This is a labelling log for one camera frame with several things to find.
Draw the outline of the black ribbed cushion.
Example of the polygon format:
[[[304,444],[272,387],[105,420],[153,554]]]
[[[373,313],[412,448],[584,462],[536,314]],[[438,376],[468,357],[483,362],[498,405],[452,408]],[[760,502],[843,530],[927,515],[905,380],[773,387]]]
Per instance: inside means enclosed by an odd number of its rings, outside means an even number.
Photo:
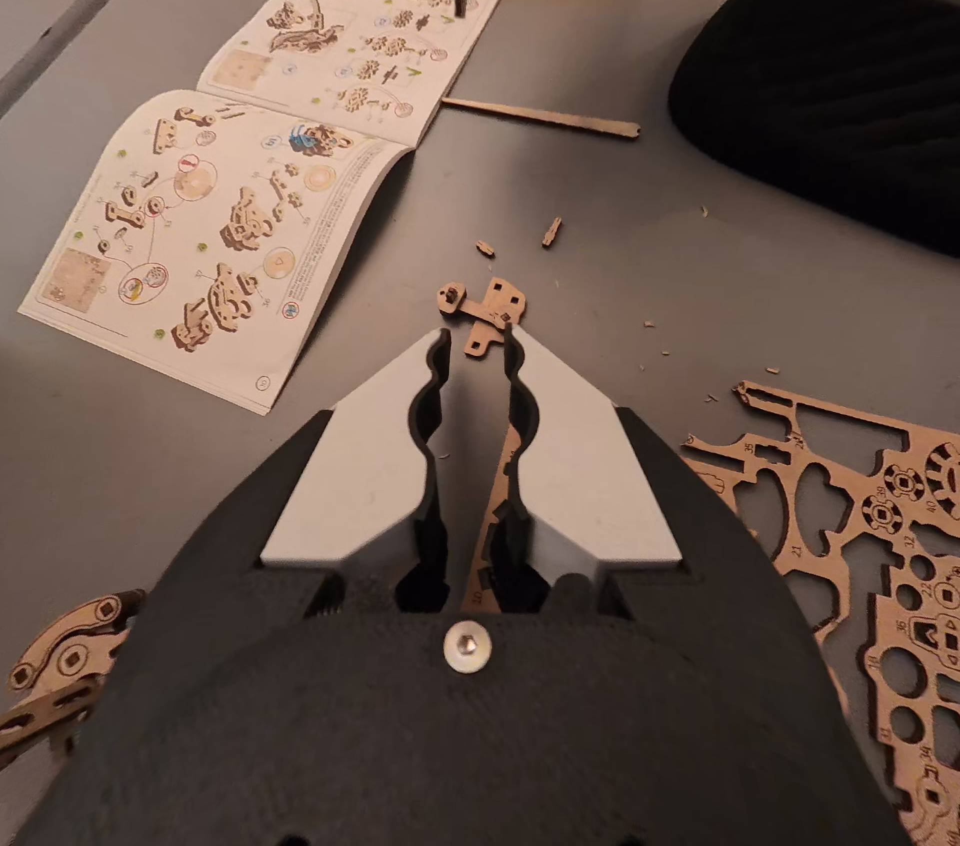
[[[727,0],[667,107],[718,163],[958,258],[958,5]]]

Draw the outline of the wooden bracket assembly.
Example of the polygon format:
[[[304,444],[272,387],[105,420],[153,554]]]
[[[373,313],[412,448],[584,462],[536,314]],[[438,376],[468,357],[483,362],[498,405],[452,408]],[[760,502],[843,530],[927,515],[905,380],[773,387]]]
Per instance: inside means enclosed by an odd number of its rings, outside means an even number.
[[[473,359],[486,357],[494,344],[502,344],[508,326],[518,325],[526,309],[526,296],[508,281],[493,277],[481,301],[468,298],[462,282],[450,282],[437,291],[441,314],[462,315],[471,321],[463,352]]]

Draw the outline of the laser-cut wooden parts sheet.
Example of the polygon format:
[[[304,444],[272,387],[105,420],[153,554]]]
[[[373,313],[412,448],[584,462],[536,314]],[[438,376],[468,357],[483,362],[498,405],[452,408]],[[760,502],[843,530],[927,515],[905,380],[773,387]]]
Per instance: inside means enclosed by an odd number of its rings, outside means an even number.
[[[784,421],[783,438],[745,433],[714,446],[691,435],[686,463],[736,514],[738,489],[774,479],[782,512],[772,564],[830,595],[812,624],[818,646],[865,608],[857,662],[903,828],[913,844],[958,844],[958,753],[937,752],[938,718],[958,723],[958,552],[930,550],[921,535],[958,542],[958,433],[768,385],[742,382],[733,393]],[[860,472],[813,445],[803,421],[814,415],[887,430],[894,445]]]

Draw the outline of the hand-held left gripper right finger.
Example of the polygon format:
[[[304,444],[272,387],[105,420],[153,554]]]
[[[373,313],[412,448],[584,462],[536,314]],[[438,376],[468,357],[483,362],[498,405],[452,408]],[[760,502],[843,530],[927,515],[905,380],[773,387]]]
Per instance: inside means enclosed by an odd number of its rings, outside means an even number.
[[[502,576],[551,588],[665,572],[682,553],[616,404],[521,327],[505,336],[509,461]]]

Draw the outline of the wooden linkage arm assembly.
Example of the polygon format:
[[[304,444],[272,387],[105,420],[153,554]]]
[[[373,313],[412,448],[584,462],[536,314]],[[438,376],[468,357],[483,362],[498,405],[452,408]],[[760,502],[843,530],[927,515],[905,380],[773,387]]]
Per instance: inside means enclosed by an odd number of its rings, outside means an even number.
[[[60,759],[72,754],[147,598],[132,589],[89,600],[25,649],[6,676],[15,701],[1,716],[2,769],[42,743]]]

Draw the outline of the long thin wooden stick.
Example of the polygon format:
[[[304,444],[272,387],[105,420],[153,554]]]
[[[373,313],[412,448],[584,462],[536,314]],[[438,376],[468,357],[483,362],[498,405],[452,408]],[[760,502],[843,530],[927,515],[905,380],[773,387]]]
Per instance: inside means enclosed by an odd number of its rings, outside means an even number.
[[[580,114],[488,103],[450,96],[445,96],[441,100],[441,104],[445,107],[470,111],[485,116],[535,122],[552,127],[609,135],[625,140],[636,140],[642,132],[639,124],[627,120],[609,120]]]

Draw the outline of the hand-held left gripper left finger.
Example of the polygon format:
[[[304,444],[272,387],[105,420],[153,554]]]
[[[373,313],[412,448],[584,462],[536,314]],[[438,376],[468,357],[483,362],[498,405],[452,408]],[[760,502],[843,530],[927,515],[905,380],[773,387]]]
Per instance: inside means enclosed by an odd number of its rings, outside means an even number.
[[[441,424],[451,335],[429,331],[330,412],[261,552],[267,568],[375,576],[404,612],[439,612],[449,538],[429,440]]]

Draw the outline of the model instruction booklet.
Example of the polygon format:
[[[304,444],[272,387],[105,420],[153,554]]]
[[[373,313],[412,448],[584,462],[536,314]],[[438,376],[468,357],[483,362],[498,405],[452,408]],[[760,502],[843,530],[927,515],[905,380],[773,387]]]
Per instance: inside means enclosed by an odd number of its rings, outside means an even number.
[[[119,126],[19,312],[260,415],[499,0],[267,0]]]

